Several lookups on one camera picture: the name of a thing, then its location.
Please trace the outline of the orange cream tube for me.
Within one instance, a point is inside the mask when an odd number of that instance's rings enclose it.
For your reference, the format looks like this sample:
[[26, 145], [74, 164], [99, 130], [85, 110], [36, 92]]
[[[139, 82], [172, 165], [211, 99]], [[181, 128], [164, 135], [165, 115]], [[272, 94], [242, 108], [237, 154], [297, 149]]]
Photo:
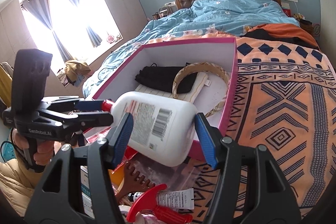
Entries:
[[124, 165], [119, 165], [115, 170], [108, 170], [109, 178], [115, 187], [119, 187], [124, 178]]

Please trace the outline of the pink cardboard box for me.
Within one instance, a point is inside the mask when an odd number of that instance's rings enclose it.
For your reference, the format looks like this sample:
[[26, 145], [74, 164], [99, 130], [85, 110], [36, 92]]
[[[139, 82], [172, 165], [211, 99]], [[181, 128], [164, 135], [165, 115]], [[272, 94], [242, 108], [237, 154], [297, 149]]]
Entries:
[[133, 116], [129, 147], [165, 166], [201, 160], [195, 115], [225, 133], [237, 79], [234, 38], [193, 37], [140, 46], [87, 98], [115, 123]]

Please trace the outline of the white lotion bottle red cap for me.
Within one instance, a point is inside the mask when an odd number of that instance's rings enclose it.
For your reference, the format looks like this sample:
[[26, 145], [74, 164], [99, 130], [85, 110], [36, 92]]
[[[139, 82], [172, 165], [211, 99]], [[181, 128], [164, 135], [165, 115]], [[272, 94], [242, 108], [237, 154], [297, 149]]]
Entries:
[[117, 125], [125, 113], [133, 116], [128, 146], [162, 165], [180, 165], [194, 140], [197, 108], [190, 102], [154, 94], [127, 92], [116, 102], [104, 100], [102, 110]]

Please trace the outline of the small white cream tube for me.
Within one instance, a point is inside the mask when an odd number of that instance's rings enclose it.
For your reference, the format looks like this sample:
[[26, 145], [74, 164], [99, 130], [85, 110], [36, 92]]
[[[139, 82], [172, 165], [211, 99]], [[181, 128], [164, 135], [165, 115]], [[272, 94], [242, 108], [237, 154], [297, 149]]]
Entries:
[[[139, 192], [133, 195], [133, 203], [142, 195]], [[160, 206], [169, 207], [171, 209], [193, 210], [194, 190], [189, 188], [186, 190], [165, 192], [160, 191], [157, 194], [157, 202]]]

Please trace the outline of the blue floral duvet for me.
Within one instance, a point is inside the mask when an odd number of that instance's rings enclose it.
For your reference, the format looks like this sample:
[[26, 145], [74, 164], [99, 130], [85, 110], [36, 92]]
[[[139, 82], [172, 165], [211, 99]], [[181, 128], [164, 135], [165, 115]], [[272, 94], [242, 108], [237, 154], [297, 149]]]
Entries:
[[153, 39], [202, 36], [219, 31], [242, 36], [248, 27], [269, 23], [299, 25], [296, 19], [288, 17], [273, 0], [196, 0], [187, 9], [150, 21], [138, 36], [114, 50], [83, 84], [83, 95], [88, 97], [134, 51]]

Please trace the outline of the orange patterned blanket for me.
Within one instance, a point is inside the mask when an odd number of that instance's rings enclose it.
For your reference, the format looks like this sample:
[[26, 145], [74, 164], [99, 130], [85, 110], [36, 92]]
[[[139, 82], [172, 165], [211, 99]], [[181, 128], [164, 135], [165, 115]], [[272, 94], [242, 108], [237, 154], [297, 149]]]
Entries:
[[335, 70], [320, 51], [280, 40], [236, 45], [227, 134], [268, 147], [306, 217], [335, 174]]

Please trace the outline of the black drawstring pouch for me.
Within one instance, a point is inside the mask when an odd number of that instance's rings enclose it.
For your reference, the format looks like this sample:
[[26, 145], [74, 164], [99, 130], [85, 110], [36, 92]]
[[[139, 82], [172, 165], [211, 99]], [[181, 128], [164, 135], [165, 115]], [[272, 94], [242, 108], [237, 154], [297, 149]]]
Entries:
[[156, 63], [143, 67], [135, 76], [135, 80], [152, 89], [170, 92], [178, 72], [183, 67], [158, 67]]

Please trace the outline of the red plastic bag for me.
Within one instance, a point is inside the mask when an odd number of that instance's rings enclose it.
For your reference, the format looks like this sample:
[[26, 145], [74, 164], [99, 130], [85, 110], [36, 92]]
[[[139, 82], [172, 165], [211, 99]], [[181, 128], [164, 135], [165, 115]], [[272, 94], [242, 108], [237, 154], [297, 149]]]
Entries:
[[[111, 127], [93, 127], [86, 130], [83, 135], [86, 139], [86, 142], [92, 144], [100, 138], [107, 139], [108, 133], [111, 129]], [[109, 160], [106, 157], [106, 161], [111, 162], [113, 169], [116, 169], [120, 164], [130, 160], [137, 153], [135, 149], [129, 147], [118, 138], [116, 141], [110, 140], [109, 146], [111, 147], [110, 150], [112, 151], [112, 160]]]

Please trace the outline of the brown wooden comb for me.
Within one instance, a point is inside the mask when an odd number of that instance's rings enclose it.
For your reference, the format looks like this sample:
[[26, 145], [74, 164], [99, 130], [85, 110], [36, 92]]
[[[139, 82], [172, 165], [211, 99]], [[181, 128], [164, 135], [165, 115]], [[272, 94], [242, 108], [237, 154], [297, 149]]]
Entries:
[[116, 201], [121, 202], [130, 193], [146, 192], [153, 187], [155, 187], [155, 183], [151, 182], [145, 175], [141, 175], [140, 171], [136, 170], [135, 166], [127, 161], [123, 169], [123, 181], [116, 193]]

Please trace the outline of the orange garment on bed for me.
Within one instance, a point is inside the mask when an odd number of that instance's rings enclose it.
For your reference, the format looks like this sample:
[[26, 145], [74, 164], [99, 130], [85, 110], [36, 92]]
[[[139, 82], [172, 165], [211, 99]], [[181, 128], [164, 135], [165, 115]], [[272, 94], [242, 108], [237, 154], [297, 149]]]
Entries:
[[301, 27], [289, 23], [261, 24], [248, 30], [243, 37], [287, 42], [314, 50], [320, 50], [318, 43], [311, 34]]

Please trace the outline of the yellow garment by window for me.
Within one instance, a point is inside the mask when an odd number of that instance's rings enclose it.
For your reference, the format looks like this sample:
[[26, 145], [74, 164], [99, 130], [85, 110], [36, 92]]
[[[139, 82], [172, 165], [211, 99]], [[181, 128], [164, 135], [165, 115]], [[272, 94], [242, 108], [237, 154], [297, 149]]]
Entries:
[[87, 75], [91, 69], [86, 62], [81, 62], [78, 60], [68, 60], [65, 63], [64, 72], [68, 81], [74, 83], [77, 81], [79, 75]]

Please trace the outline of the woven plaid headband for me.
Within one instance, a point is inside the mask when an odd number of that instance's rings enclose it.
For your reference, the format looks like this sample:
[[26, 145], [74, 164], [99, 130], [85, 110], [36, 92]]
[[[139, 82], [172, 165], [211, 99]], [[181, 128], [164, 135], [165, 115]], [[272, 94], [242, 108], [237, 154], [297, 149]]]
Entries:
[[216, 65], [214, 63], [208, 63], [208, 62], [201, 62], [201, 63], [193, 63], [186, 65], [183, 67], [175, 76], [175, 79], [173, 80], [173, 87], [172, 87], [172, 96], [174, 99], [178, 99], [179, 96], [177, 94], [179, 84], [189, 75], [193, 74], [201, 74], [202, 80], [197, 80], [197, 87], [194, 89], [191, 89], [191, 95], [190, 98], [195, 98], [196, 95], [198, 95], [202, 89], [202, 87], [210, 86], [211, 81], [208, 79], [207, 73], [211, 73], [213, 75], [216, 75], [220, 77], [224, 83], [226, 84], [226, 92], [224, 94], [224, 97], [221, 99], [219, 103], [217, 103], [206, 115], [205, 117], [208, 118], [210, 116], [213, 116], [215, 113], [220, 112], [226, 103], [227, 96], [228, 96], [228, 88], [230, 86], [230, 75], [219, 65]]

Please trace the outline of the yellow striped fabric pouch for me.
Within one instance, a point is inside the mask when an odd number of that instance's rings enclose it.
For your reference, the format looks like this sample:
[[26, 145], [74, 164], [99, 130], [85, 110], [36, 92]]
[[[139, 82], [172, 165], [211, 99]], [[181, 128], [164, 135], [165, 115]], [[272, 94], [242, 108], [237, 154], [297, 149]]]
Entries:
[[[194, 103], [202, 89], [210, 86], [211, 81], [206, 72], [198, 72], [187, 76], [178, 85], [177, 96], [179, 100]], [[135, 89], [137, 92], [153, 94], [161, 97], [173, 98], [172, 91], [166, 92], [157, 89], [149, 88], [145, 85], [139, 84]]]

